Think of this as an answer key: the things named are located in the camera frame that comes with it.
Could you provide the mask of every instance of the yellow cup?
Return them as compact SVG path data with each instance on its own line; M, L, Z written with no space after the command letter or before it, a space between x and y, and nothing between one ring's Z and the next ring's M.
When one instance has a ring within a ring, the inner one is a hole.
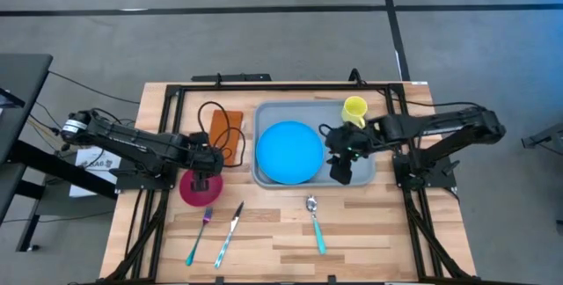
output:
M363 116L368 112L368 103L358 96L348 97L342 108L342 120L350 121L360 128L365 128Z

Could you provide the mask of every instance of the gray floor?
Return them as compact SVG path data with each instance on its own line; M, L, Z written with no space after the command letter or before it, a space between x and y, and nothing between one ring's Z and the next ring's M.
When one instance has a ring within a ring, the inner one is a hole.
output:
M173 8L268 4L382 4L384 0L0 0L0 10ZM396 4L550 4L563 0L395 0ZM455 155L465 226L478 273L489 280L561 284L563 164L519 142L563 120L563 11L402 12L412 80L436 102L470 100L506 125L494 146ZM138 99L144 82L216 72L268 72L276 80L333 80L357 67L368 80L397 80L384 12L215 16L0 18L0 52L50 53L52 70ZM50 77L40 95L58 121L99 106L135 118L136 107ZM34 112L44 121L40 108ZM22 135L48 147L32 131ZM40 175L30 173L31 180ZM18 198L7 219L26 217ZM86 214L96 209L86 209ZM111 216L40 224L40 252L15 253L23 223L0 229L0 274L10 284L93 281Z

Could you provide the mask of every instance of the spoon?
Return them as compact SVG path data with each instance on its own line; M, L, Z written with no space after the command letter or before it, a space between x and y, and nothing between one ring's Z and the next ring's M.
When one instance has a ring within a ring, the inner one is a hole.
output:
M318 251L321 255L326 253L325 241L323 240L323 233L320 231L320 227L318 226L317 222L317 201L315 197L310 195L307 197L307 201L305 201L305 206L307 206L307 210L311 212L311 217L313 218L313 225L315 226L315 234L317 235L317 245Z

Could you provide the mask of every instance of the wooden tabletop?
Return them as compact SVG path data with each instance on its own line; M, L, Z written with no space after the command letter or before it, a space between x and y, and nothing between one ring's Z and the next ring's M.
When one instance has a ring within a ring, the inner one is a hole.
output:
M165 83L149 83L135 126L157 132ZM431 103L425 84L405 83L406 98ZM186 257L192 250L201 227L202 208L185 204L177 188L171 191L166 214L165 233L158 267L158 282L215 281L326 281L335 274L339 281L414 281L417 279L413 249L406 224L402 193L395 186L391 153L376 154L377 175L362 187L289 188L266 190L253 181L250 165L254 143L252 119L254 109L266 100L345 99L357 95L369 104L368 117L387 114L384 97L375 91L190 91L184 102L180 132L199 131L196 114L208 100L222 104L226 110L242 111L246 136L244 164L223 170L224 188L215 202L211 223L203 232L192 266ZM212 106L204 109L202 120L208 130ZM432 114L432 107L409 105L411 115ZM168 126L172 125L172 116ZM425 137L422 146L439 140ZM238 145L241 154L242 143ZM474 266L457 201L443 189L427 190L435 234L451 257L467 273ZM311 215L304 209L307 194L318 197L317 218L324 234L327 254L318 255ZM137 191L121 194L117 201L112 229L100 276L110 274L123 259L128 228ZM230 219L238 204L245 207L219 269L213 264L229 232ZM141 202L133 240L136 240ZM428 246L420 235L427 274L432 274ZM147 249L152 247L149 241ZM142 275L148 274L150 251L143 256Z

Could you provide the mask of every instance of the gray tray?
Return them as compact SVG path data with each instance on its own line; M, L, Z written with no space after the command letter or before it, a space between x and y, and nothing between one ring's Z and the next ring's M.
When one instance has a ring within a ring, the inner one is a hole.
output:
M300 121L311 127L321 138L325 138L318 132L318 125L326 123L337 128L342 125L340 113L344 106L344 100L316 100L316 101L267 101L258 106L254 112L254 152L258 145L260 136L270 126L282 121ZM325 147L324 160L330 158L328 148ZM271 180L258 166L256 155L252 156L252 175L258 185L265 188L295 188L315 186L342 186L341 183L331 179L329 173L331 166L323 163L317 174L312 179L299 185L283 185ZM375 154L366 158L360 158L352 163L352 180L350 186L362 186L368 184L376 174Z

